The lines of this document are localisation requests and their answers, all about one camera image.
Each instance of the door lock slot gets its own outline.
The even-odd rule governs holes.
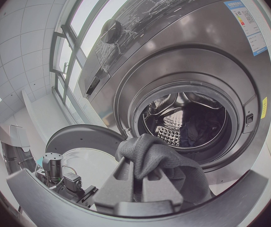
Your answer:
[[[253,122],[253,113],[246,116],[246,124]]]

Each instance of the yellow warning sticker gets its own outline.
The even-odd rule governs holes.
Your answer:
[[[262,116],[261,119],[265,118],[267,111],[267,97],[263,100],[263,109],[262,109]]]

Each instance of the window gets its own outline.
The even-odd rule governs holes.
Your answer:
[[[82,96],[78,79],[82,64],[85,63],[86,56],[99,37],[104,23],[112,18],[126,1],[83,0],[72,20],[61,27],[63,33],[54,32],[53,34],[51,46],[53,58],[51,58],[50,71],[56,73],[57,92],[62,97],[62,102],[71,113],[74,122],[106,127],[90,102]],[[87,33],[80,34],[86,20],[85,26],[89,26],[85,28]]]
[[[71,48],[69,47],[68,41],[64,38],[63,34],[54,33],[54,54],[51,72],[62,73],[63,77],[66,78],[67,69],[69,66],[69,59],[71,56]]]
[[[76,35],[79,35],[86,18],[98,1],[99,0],[83,0],[80,4],[75,16],[71,21],[71,26]]]
[[[77,113],[77,111],[75,110],[75,108],[71,104],[68,97],[66,98],[66,103],[65,104],[66,104],[66,107],[68,108],[69,112],[71,113],[71,115],[75,119],[75,121],[77,123],[79,123],[79,124],[84,124],[84,121],[81,119],[80,115]]]
[[[101,33],[101,29],[104,23],[112,18],[114,14],[120,9],[120,7],[126,2],[127,0],[109,0],[108,3],[103,7],[100,11],[92,25],[90,26],[83,43],[81,44],[81,49],[83,50],[84,54],[88,56],[91,48],[95,44],[97,38]]]
[[[62,84],[61,84],[59,78],[58,78],[58,91],[59,91],[61,97],[63,98],[63,95],[64,95],[64,88],[63,88],[63,86],[62,86]]]
[[[79,76],[81,74],[82,68],[80,67],[79,63],[77,60],[75,60],[73,64],[73,69],[71,71],[70,79],[69,79],[69,84],[68,87],[72,92],[75,91],[76,84],[78,83]]]

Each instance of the metal casing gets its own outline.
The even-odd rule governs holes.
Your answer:
[[[50,180],[61,180],[63,178],[63,156],[61,154],[45,153],[43,155],[42,166]]]

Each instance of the cable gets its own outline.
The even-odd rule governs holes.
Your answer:
[[[67,166],[67,165],[63,165],[63,166],[65,166],[65,167],[67,167],[67,168],[70,168],[70,169],[72,169],[74,172],[75,172],[75,174],[77,175],[77,172],[76,172],[76,170],[75,169],[73,169],[72,167],[70,167],[70,166]]]
[[[48,172],[46,172],[46,177],[47,177],[47,187],[49,188],[49,176],[48,176]]]
[[[63,179],[64,179],[64,177],[61,179],[61,181],[59,181],[57,183],[57,185],[54,185],[53,187],[50,187],[49,189],[54,189],[54,188],[58,187],[61,184],[61,182],[63,181]]]

